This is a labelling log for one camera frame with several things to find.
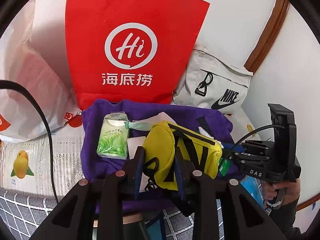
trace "person's arm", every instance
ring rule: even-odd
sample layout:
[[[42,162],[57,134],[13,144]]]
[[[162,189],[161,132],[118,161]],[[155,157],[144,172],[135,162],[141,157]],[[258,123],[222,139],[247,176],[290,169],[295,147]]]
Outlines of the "person's arm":
[[[297,239],[300,235],[300,229],[294,228],[293,223],[296,217],[296,209],[300,196],[300,179],[297,182],[282,181],[277,184],[262,182],[262,191],[265,200],[272,200],[277,196],[276,189],[287,188],[281,207],[273,209],[270,218],[279,227],[287,240]]]

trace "human hand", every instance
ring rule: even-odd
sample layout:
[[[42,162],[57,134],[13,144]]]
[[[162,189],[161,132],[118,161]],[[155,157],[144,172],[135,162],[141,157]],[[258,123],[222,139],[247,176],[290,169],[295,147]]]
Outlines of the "human hand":
[[[276,189],[286,188],[282,205],[287,205],[300,196],[300,179],[297,182],[282,181],[276,184],[271,184],[265,181],[261,181],[262,193],[265,200],[272,200],[277,196]]]

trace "yellow pouch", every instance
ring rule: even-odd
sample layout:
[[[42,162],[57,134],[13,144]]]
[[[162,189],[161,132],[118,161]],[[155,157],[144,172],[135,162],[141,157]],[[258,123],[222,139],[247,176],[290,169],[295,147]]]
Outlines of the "yellow pouch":
[[[154,157],[158,158],[159,166],[154,180],[159,187],[178,190],[172,166],[175,146],[180,148],[185,160],[193,162],[196,169],[213,179],[217,176],[222,156],[221,145],[182,126],[162,121],[152,127],[143,143],[145,163]],[[153,169],[154,164],[150,164],[148,168]]]

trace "white nike bag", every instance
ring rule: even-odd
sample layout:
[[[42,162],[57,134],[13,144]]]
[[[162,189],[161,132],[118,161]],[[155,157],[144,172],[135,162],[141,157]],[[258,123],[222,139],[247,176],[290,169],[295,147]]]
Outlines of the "white nike bag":
[[[232,114],[243,103],[252,72],[194,49],[173,104],[217,109]]]
[[[0,39],[0,79],[24,86],[41,107],[54,130],[80,113],[73,95],[30,46],[35,0],[15,16]],[[0,140],[24,142],[44,133],[44,124],[32,104],[12,90],[0,90]]]

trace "nike swoosh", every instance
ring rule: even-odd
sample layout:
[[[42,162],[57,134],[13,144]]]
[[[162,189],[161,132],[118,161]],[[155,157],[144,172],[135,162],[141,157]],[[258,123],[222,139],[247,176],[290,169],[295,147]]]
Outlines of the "nike swoosh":
[[[227,106],[231,106],[231,105],[233,105],[233,104],[235,104],[236,102],[238,102],[238,101],[236,101],[236,102],[233,102],[233,103],[228,103],[228,104],[224,104],[224,105],[219,105],[219,101],[220,101],[220,99],[221,99],[222,97],[220,97],[217,101],[215,101],[214,103],[213,103],[213,105],[211,106],[211,109],[215,109],[215,110],[219,110],[219,109],[221,109],[221,108],[224,108],[224,107],[227,107]]]

